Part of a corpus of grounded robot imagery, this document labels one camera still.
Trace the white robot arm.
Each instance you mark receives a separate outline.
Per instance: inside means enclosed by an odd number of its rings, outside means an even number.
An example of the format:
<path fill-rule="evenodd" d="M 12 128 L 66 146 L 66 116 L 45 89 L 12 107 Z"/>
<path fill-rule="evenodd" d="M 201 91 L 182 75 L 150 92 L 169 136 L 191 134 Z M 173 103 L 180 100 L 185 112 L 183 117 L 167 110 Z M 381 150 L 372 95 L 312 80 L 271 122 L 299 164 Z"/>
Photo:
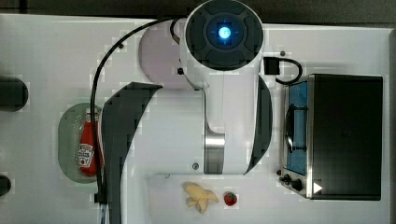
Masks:
<path fill-rule="evenodd" d="M 151 224 L 154 175 L 245 175 L 272 134 L 272 102 L 260 72 L 264 31 L 236 0 L 209 0 L 179 40 L 186 89 L 132 82 L 103 107 L 107 224 Z"/>

